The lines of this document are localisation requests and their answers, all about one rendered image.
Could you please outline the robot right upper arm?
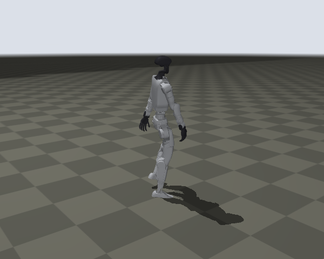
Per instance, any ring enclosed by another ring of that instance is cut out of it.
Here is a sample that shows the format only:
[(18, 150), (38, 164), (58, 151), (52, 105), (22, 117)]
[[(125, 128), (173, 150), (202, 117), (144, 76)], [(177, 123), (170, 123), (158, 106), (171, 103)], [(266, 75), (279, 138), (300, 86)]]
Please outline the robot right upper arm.
[(170, 109), (174, 111), (174, 105), (177, 104), (174, 102), (174, 95), (172, 92), (172, 86), (167, 83), (163, 82), (160, 84), (162, 92), (165, 94), (165, 97), (167, 99), (167, 102), (170, 106)]

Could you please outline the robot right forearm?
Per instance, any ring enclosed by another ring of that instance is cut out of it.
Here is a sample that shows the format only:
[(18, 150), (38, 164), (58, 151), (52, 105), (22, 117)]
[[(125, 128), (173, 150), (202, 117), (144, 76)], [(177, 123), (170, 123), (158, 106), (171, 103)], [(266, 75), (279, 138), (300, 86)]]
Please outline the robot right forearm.
[(176, 122), (179, 125), (182, 125), (182, 127), (185, 127), (185, 123), (184, 120), (181, 116), (181, 111), (180, 111), (180, 105), (179, 104), (175, 104), (174, 105), (174, 112), (173, 112), (173, 116), (175, 116)]

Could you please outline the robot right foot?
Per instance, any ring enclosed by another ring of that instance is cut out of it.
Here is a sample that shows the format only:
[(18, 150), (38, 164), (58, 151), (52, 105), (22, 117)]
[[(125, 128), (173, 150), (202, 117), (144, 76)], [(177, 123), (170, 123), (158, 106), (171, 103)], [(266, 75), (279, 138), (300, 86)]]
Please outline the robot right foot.
[(152, 197), (173, 198), (173, 195), (167, 194), (163, 191), (161, 194), (160, 193), (158, 194), (158, 193), (157, 193), (157, 190), (153, 191)]

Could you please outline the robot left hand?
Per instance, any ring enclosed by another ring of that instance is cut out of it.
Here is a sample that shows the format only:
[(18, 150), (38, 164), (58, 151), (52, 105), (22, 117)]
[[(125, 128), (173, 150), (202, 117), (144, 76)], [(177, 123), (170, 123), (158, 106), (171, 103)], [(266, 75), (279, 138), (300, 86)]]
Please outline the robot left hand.
[[(150, 127), (149, 119), (148, 119), (150, 116), (145, 116), (145, 115), (146, 115), (146, 111), (144, 112), (144, 115), (143, 115), (144, 117), (140, 121), (140, 125), (139, 125), (139, 129), (140, 130), (143, 130), (143, 131), (147, 131), (146, 130), (146, 124), (148, 124), (148, 127)], [(145, 130), (144, 130), (144, 127), (145, 127)]]

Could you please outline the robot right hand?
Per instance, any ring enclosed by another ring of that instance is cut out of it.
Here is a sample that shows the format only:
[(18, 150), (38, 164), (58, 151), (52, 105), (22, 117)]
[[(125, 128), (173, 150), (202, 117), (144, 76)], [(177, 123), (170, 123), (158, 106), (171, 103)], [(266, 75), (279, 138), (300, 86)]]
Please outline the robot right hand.
[(183, 128), (182, 125), (179, 125), (179, 129), (181, 130), (181, 136), (182, 136), (181, 140), (179, 141), (183, 141), (187, 136), (186, 126)]

